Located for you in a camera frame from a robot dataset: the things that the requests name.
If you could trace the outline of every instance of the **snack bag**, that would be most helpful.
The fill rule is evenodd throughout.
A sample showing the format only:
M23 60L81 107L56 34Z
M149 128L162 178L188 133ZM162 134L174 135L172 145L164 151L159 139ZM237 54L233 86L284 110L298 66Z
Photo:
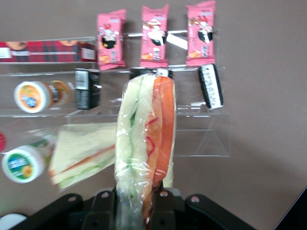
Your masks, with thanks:
M142 67L167 67L165 43L167 30L168 4L162 9L142 8L143 36L141 49Z
M100 70L125 66L122 49L122 27L125 20L126 10L98 15L98 65Z
M147 73L131 79L118 114L115 179L116 229L144 230L153 192L166 177L174 151L174 81Z
M188 66L215 63L213 20L215 1L204 1L188 9Z

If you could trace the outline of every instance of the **green label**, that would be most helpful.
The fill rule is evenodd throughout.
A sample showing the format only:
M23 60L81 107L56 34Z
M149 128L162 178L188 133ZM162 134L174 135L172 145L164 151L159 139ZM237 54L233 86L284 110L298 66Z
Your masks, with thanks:
M28 179L33 174L33 166L31 162L22 154L15 153L9 157L9 170L18 179Z
M46 147L48 145L48 143L49 142L48 142L47 139L41 139L40 141L29 144L29 145L32 146L32 147L35 147L35 148L43 148L43 147Z

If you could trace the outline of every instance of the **cartoon character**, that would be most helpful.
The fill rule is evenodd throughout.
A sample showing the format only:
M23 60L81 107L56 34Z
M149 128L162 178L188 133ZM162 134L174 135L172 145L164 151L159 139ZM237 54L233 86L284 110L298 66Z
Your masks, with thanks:
M106 49L112 49L116 47L116 33L111 30L110 24L104 24L101 27L102 32L102 45Z
M208 18L199 16L198 23L201 29L198 31L198 37L205 43L210 43L213 37L213 27L208 25Z
M165 44L165 31L160 28L161 23L156 19L151 19L149 22L143 22L143 29L150 30L147 33L148 37L156 46L164 46Z

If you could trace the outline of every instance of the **black package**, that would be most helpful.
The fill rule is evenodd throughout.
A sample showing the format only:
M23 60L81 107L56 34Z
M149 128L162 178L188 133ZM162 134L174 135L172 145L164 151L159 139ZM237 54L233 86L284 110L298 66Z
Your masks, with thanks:
M77 109L89 110L100 104L98 69L76 69L76 106Z
M141 69L130 69L130 79L133 79L135 77L138 77L140 75L146 74L146 73L154 73L153 69L149 69L149 68L141 68Z
M223 96L219 77L214 64L199 67L202 93L209 109L223 106Z

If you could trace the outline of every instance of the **gray wall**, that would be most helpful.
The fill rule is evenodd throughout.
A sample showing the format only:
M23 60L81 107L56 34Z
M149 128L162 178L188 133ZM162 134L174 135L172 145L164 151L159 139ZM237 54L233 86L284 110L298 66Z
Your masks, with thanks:
M185 5L197 2L169 0L169 29L185 29ZM1 0L0 40L96 35L97 14L121 8L127 9L126 32L139 32L141 5L162 8L164 1ZM180 171L174 186L186 186L183 195L203 193L260 230L273 229L307 185L306 9L306 0L217 0L217 64L226 67L231 156L175 161ZM105 174L113 177L112 169ZM23 196L16 192L19 185L1 177L0 215L31 214L63 195L42 186L47 175ZM101 174L65 192L90 197L99 181Z

